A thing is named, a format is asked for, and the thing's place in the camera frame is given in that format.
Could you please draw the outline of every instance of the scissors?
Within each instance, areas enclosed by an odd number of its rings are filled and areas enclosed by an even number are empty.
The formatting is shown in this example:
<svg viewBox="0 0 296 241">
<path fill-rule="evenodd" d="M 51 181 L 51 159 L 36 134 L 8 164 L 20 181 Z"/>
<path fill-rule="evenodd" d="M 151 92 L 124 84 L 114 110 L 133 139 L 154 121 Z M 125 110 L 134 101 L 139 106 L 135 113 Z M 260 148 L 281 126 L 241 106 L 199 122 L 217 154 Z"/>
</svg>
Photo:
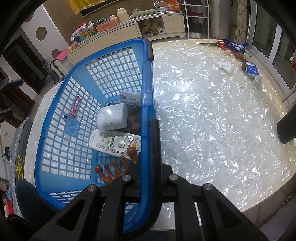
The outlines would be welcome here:
<svg viewBox="0 0 296 241">
<path fill-rule="evenodd" d="M 224 43 L 223 40 L 219 40 L 216 43 L 197 43 L 197 44 L 207 44 L 207 45 L 212 45 L 212 46 L 218 46 L 219 48 L 223 50 L 230 50 L 226 44 Z"/>
</svg>

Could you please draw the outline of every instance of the green button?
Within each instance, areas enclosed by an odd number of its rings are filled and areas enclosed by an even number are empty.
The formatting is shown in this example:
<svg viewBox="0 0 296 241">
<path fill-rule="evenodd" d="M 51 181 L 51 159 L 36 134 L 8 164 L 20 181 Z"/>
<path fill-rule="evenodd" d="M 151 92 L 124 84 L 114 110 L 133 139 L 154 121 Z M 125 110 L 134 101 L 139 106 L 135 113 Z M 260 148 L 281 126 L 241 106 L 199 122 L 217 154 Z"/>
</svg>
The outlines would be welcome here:
<svg viewBox="0 0 296 241">
<path fill-rule="evenodd" d="M 113 142 L 114 142 L 114 137 L 112 138 L 112 141 L 110 143 L 110 147 L 113 145 Z"/>
</svg>

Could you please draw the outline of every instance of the pink cloth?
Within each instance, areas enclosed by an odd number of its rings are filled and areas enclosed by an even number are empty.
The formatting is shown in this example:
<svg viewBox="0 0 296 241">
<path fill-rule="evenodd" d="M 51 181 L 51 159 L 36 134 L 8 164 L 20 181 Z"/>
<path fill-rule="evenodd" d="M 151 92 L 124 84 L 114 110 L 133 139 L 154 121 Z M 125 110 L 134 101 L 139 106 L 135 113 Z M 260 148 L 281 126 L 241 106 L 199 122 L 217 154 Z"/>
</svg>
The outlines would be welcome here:
<svg viewBox="0 0 296 241">
<path fill-rule="evenodd" d="M 55 59 L 64 60 L 68 54 L 68 49 L 64 49 Z"/>
</svg>

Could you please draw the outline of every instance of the silver bolt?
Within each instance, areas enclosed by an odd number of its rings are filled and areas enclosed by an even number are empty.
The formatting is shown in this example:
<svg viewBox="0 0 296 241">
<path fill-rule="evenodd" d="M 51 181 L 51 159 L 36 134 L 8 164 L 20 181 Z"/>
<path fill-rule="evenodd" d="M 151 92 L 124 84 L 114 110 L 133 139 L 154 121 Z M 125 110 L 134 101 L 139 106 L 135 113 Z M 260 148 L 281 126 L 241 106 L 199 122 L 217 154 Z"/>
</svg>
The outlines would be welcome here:
<svg viewBox="0 0 296 241">
<path fill-rule="evenodd" d="M 94 185 L 94 184 L 88 185 L 87 190 L 90 191 L 90 192 L 95 191 L 96 190 L 96 185 Z"/>
<path fill-rule="evenodd" d="M 211 191 L 211 190 L 213 189 L 213 185 L 212 185 L 212 184 L 209 184 L 209 183 L 206 183 L 206 184 L 204 185 L 204 188 L 205 188 L 205 190 L 207 190 L 207 191 Z"/>
<path fill-rule="evenodd" d="M 178 176 L 177 175 L 175 175 L 175 174 L 172 174 L 172 175 L 170 175 L 169 176 L 169 179 L 171 180 L 171 181 L 176 181 L 176 180 L 178 180 Z"/>
<path fill-rule="evenodd" d="M 131 179 L 130 175 L 124 175 L 122 176 L 122 180 L 124 180 L 125 182 L 129 181 Z"/>
</svg>

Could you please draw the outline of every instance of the remote control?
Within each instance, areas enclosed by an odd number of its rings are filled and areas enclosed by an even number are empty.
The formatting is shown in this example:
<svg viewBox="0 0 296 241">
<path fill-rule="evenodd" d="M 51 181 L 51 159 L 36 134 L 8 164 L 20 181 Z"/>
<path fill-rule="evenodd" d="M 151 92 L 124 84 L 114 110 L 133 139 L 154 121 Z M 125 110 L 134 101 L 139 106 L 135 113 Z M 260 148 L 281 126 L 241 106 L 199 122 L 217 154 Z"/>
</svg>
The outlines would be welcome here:
<svg viewBox="0 0 296 241">
<path fill-rule="evenodd" d="M 112 156 L 131 160 L 127 154 L 129 147 L 135 147 L 137 153 L 141 152 L 141 136 L 118 132 L 94 130 L 89 138 L 89 147 Z"/>
</svg>

